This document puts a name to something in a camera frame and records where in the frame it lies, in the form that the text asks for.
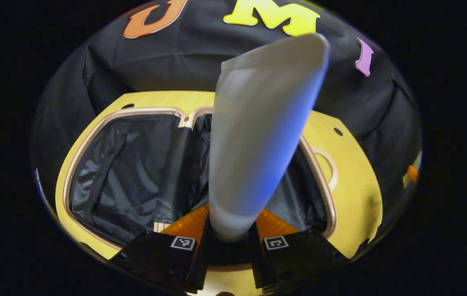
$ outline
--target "yellow letter m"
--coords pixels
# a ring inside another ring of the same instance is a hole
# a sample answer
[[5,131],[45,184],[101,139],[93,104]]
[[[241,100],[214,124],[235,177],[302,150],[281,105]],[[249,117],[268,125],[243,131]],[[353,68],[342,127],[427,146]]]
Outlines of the yellow letter m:
[[273,0],[237,0],[233,13],[226,15],[224,22],[254,26],[258,22],[252,15],[254,9],[257,9],[269,29],[276,28],[280,23],[290,19],[290,24],[283,26],[283,31],[290,36],[315,32],[315,22],[320,17],[316,12],[295,3],[280,7]]

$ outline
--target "black fabric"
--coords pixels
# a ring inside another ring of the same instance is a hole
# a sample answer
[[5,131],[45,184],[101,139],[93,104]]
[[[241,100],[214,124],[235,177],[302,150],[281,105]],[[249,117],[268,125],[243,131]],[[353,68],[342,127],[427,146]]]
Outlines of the black fabric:
[[[400,180],[422,147],[421,123],[410,90],[383,49],[337,16],[301,0],[274,2],[278,6],[297,3],[320,15],[316,31],[330,42],[331,52],[314,110],[339,118],[361,143],[376,173],[384,212],[397,211],[399,207],[391,205],[403,195]],[[115,19],[68,57],[44,90],[31,135],[31,163],[39,170],[51,206],[60,167],[72,144],[121,94],[214,91],[221,62],[289,37],[283,32],[289,20],[268,29],[257,11],[253,12],[258,19],[254,26],[226,24],[223,17],[232,13],[235,3],[190,0],[171,25],[126,39],[123,30],[132,14],[159,5],[150,14],[153,22],[168,7],[165,0],[148,2]],[[358,38],[374,51],[369,77],[355,69],[361,54]],[[192,208],[199,201],[192,201]]]
[[[193,130],[167,115],[132,116],[107,124],[72,178],[76,219],[120,245],[153,223],[173,223],[208,203],[212,115]],[[298,230],[327,226],[321,193],[300,148],[266,209]]]

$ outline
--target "black mesh fabric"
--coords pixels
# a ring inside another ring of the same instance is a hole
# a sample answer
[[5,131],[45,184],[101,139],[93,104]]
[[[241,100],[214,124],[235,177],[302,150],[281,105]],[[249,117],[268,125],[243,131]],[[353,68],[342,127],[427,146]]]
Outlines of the black mesh fabric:
[[[75,217],[125,245],[152,230],[154,222],[173,223],[207,204],[211,120],[211,114],[200,116],[193,131],[177,127],[180,119],[168,115],[108,124],[74,173],[70,207]],[[266,209],[298,230],[326,227],[323,201],[300,148]]]

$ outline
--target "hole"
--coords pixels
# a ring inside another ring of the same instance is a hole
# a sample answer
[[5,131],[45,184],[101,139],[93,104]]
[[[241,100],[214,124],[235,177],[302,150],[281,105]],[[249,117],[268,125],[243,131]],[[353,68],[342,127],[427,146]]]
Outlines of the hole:
[[126,253],[120,253],[118,256],[119,256],[122,260],[125,260],[125,261],[128,260],[128,255],[127,255]]
[[168,271],[168,278],[171,279],[171,280],[176,280],[179,277],[177,277],[177,274],[173,270],[170,270],[170,271]]
[[286,280],[291,279],[294,276],[294,274],[295,274],[295,272],[293,272],[291,270],[283,271],[283,272],[281,272],[281,274],[279,274],[279,279],[283,280],[283,281],[286,281]]
[[336,127],[334,127],[334,130],[338,135],[340,135],[340,136],[343,135],[343,133],[340,130],[338,130]]

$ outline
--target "black background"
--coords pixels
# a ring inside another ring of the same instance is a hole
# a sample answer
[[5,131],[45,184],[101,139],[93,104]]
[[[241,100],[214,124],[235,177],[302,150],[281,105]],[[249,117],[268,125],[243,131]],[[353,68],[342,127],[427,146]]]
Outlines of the black background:
[[[88,36],[141,1],[0,2],[0,294],[160,294],[85,254],[32,183],[38,97]],[[423,116],[421,181],[406,214],[356,263],[303,294],[467,294],[467,2],[325,0],[385,49]]]

